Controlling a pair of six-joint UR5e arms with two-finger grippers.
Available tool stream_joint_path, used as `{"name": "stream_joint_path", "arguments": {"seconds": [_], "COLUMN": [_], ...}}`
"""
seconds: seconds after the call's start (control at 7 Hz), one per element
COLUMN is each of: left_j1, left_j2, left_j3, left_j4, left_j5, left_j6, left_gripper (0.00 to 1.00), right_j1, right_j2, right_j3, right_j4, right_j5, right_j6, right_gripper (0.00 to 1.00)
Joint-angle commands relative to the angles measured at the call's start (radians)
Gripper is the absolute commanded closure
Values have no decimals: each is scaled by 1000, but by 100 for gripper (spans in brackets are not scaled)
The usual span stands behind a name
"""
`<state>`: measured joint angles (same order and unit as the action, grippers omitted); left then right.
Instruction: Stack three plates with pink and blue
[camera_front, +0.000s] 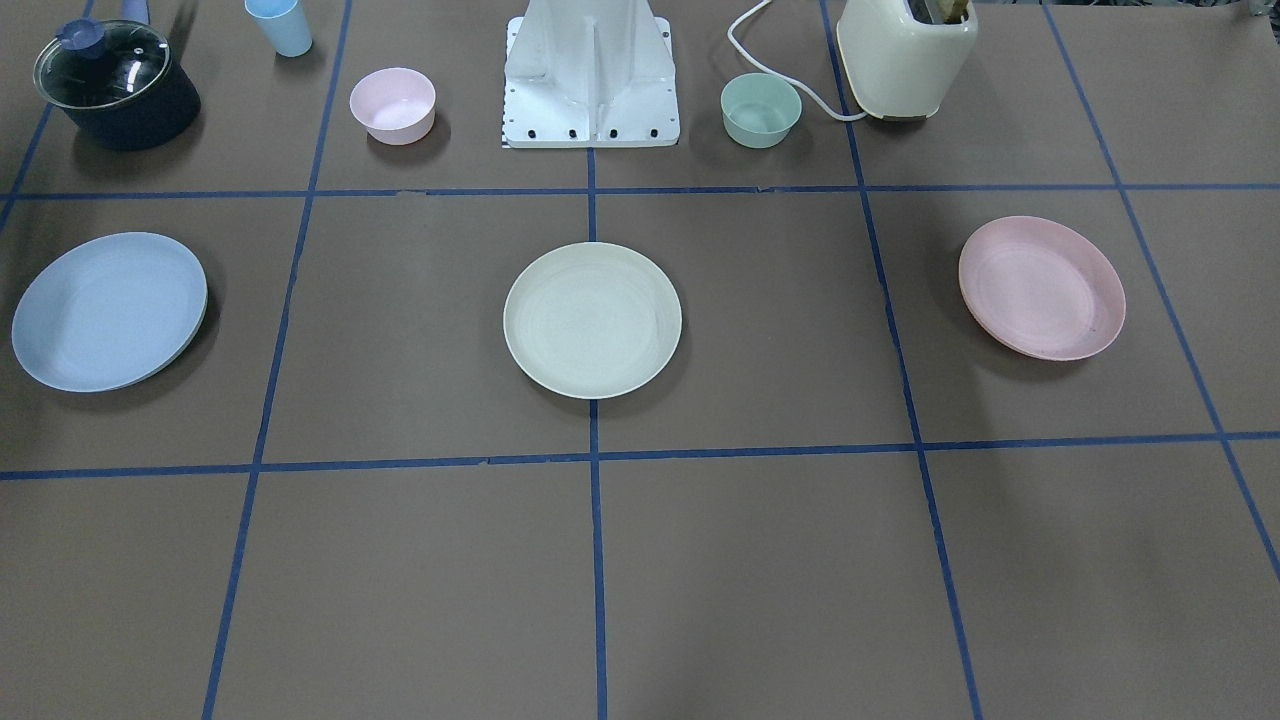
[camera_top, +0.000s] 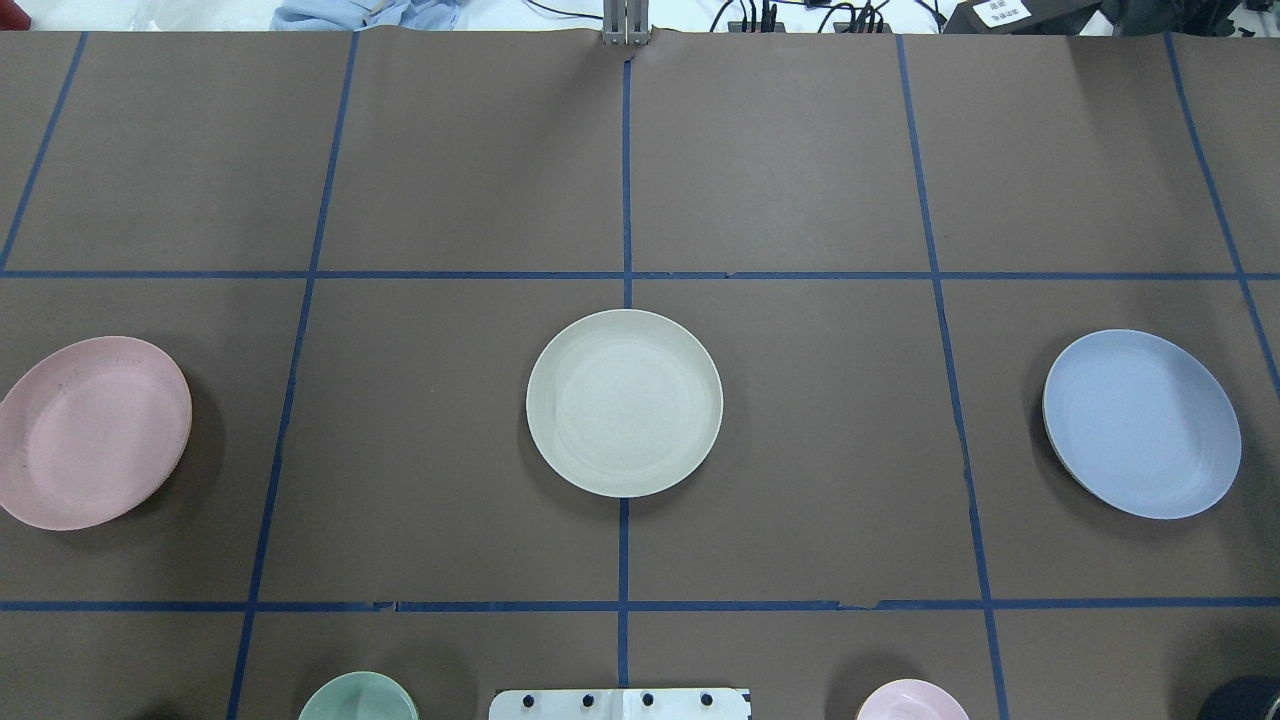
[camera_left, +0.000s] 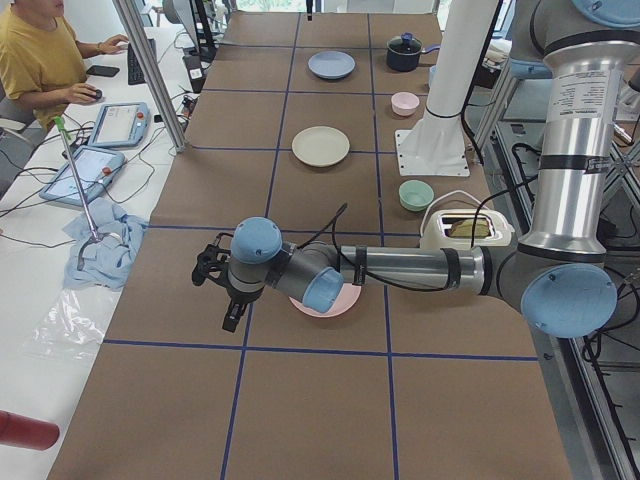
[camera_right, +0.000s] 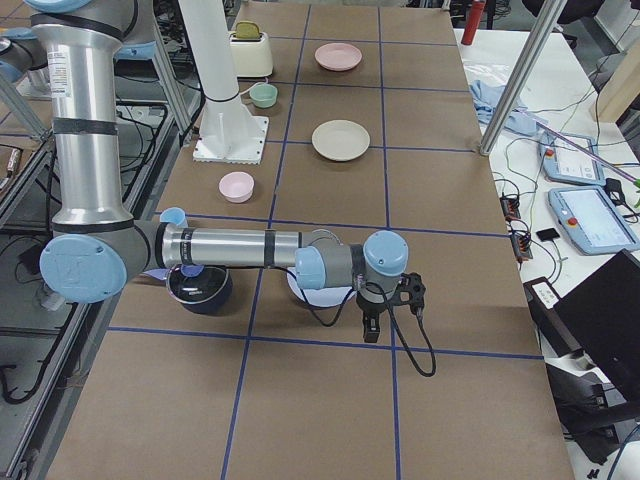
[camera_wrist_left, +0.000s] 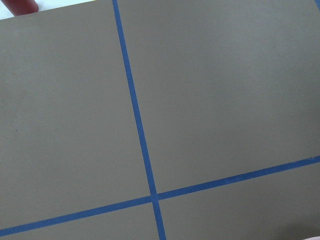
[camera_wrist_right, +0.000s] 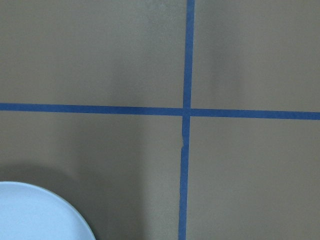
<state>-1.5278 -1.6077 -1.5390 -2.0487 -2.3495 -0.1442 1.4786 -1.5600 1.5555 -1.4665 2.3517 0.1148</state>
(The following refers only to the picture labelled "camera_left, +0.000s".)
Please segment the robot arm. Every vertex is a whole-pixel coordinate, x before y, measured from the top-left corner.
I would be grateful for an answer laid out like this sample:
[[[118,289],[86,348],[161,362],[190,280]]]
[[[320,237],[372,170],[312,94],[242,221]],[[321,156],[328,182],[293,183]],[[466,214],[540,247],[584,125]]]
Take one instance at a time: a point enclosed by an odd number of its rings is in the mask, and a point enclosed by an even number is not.
[[[195,285],[212,281],[230,298],[234,331],[265,287],[325,313],[345,283],[369,280],[416,292],[463,288],[504,300],[527,323],[558,338],[604,326],[617,292],[596,237],[614,120],[626,65],[639,52],[635,1],[520,1],[513,63],[543,62],[552,88],[529,231],[514,249],[460,250],[286,242],[264,217],[243,220],[231,244],[197,257]]]

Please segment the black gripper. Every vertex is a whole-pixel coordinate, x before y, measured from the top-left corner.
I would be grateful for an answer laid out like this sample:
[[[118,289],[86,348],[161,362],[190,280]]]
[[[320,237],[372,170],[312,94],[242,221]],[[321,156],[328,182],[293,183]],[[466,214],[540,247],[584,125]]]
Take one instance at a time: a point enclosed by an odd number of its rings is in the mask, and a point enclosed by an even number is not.
[[[245,313],[245,304],[257,300],[261,295],[261,284],[238,279],[232,271],[233,258],[230,249],[221,246],[224,237],[232,238],[230,233],[218,233],[212,243],[197,255],[192,271],[192,283],[201,286],[206,280],[223,287],[230,297],[223,318],[222,329],[235,332]]]

